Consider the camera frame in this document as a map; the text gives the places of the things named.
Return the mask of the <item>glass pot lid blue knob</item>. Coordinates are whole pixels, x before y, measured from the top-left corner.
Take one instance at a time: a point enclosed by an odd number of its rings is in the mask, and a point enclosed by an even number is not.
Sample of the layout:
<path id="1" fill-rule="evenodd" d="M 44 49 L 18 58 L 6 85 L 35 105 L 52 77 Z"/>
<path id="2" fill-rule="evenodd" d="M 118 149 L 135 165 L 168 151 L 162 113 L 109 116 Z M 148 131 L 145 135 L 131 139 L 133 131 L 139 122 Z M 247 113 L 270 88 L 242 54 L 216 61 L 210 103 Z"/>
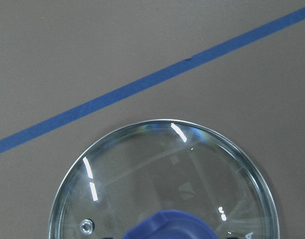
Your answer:
<path id="1" fill-rule="evenodd" d="M 158 119 L 86 149 L 52 205 L 50 239 L 278 239 L 258 168 L 223 135 Z"/>

